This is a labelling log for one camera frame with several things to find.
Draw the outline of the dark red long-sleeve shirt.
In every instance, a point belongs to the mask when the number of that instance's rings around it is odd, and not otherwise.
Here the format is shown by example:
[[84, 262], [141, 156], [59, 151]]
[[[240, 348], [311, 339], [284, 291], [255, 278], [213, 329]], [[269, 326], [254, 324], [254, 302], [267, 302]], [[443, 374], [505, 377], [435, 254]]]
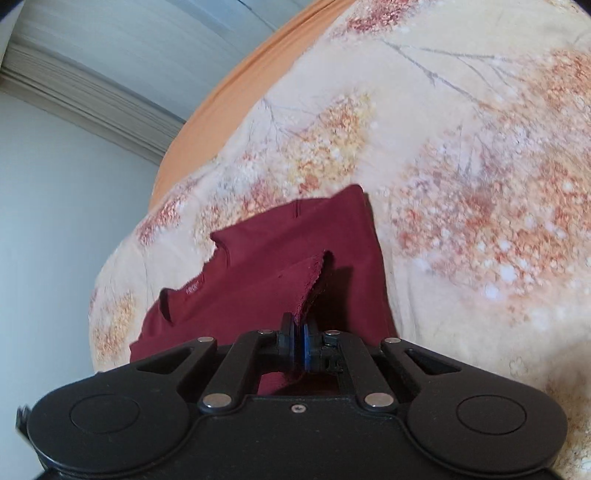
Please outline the dark red long-sleeve shirt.
[[245, 332], [297, 326], [348, 331], [376, 346], [396, 333], [383, 256], [367, 195], [351, 185], [295, 200], [211, 234], [214, 253], [148, 310], [130, 358], [198, 337], [229, 345]]

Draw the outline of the floral peach duvet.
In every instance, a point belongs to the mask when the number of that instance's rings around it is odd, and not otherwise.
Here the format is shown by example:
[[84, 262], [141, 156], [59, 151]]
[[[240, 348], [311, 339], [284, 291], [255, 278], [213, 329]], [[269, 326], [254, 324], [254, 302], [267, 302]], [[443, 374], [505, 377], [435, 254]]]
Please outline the floral peach duvet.
[[211, 233], [363, 187], [398, 332], [545, 390], [590, 475], [590, 17], [573, 1], [350, 1], [221, 151], [112, 253], [89, 305], [98, 371], [125, 364]]

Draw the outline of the orange bed sheet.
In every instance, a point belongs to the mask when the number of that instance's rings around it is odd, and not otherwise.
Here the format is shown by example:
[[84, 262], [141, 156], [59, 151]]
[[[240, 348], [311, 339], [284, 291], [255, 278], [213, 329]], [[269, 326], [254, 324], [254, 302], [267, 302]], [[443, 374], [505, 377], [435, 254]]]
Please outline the orange bed sheet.
[[214, 159], [256, 102], [351, 5], [348, 0], [312, 2], [217, 84], [168, 147], [155, 178], [149, 209], [179, 181]]

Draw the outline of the sheer white curtain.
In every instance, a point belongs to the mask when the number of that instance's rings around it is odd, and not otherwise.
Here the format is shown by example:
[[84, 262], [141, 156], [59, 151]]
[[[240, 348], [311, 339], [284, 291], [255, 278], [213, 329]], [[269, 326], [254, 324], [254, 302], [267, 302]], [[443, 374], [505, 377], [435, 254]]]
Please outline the sheer white curtain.
[[185, 120], [304, 1], [28, 1], [15, 40]]

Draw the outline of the beige drape left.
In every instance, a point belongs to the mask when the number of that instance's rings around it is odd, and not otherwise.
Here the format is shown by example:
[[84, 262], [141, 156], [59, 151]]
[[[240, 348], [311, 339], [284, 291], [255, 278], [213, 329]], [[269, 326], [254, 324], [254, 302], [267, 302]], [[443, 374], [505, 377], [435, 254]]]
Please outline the beige drape left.
[[93, 71], [11, 41], [1, 91], [158, 165], [184, 121]]

